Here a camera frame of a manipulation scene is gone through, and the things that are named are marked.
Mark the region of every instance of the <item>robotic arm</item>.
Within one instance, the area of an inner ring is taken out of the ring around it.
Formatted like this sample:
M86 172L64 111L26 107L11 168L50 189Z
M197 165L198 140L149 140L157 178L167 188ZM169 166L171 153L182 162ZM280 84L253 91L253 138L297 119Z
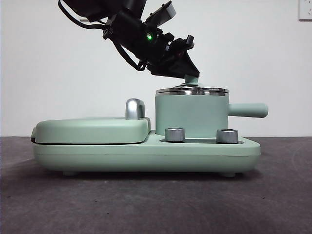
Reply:
M136 70L147 68L151 74L184 78L185 75L199 77L199 71L191 61L187 51L194 47L194 37L174 40L171 33L163 34L158 28L176 14L171 1L151 13L143 23L141 16L146 0L64 0L78 15L86 17L84 24L72 17L63 7L61 0L58 6L75 24L87 29L103 30L103 38L110 39L120 55ZM126 48L138 59L136 64Z

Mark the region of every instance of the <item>small pot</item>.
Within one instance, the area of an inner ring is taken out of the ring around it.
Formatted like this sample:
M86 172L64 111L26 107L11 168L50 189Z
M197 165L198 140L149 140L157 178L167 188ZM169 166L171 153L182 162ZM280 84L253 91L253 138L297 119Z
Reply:
M229 90L182 84L156 91L156 134L166 128L184 128L186 137L215 137L228 128L228 116L259 117L268 114L263 103L229 104Z

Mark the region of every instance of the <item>black cable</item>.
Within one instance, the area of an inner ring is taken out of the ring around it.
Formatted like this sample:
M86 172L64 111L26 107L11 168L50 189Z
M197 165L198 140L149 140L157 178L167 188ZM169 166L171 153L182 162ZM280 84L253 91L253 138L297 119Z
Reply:
M101 21L101 20L97 20L97 22L101 23L101 24L106 24L105 22Z
M68 19L71 20L71 22L77 24L78 26L82 27L82 28L86 28L86 29L101 29L101 30L105 30L106 28L108 28L105 25L102 24L84 24L81 23L80 21L78 21L77 19L75 19L62 5L61 0L58 0L58 7L61 9L61 11L67 16Z
M115 40L112 40L114 46L116 47L119 54L126 60L128 64L130 64L132 67L134 67L137 71L144 71L146 67L146 63L140 62L139 65L137 65L132 58L127 54L127 52L123 49L123 47L116 42Z

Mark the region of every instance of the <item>appliance base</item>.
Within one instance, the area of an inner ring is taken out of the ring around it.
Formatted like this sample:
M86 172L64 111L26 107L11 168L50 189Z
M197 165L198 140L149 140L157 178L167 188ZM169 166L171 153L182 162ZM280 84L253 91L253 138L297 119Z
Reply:
M260 145L246 138L239 144L220 144L215 138L169 143L151 131L137 144L34 144L35 159L43 167L78 172L216 172L223 176L252 170Z

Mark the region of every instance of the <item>green led light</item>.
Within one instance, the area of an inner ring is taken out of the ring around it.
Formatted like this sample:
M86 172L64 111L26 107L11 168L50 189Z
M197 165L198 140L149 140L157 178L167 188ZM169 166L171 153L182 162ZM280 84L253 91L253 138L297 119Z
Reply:
M146 37L147 37L148 40L152 40L152 39L153 39L153 36L152 36L152 34L150 34L150 33L147 33L147 34L146 34Z

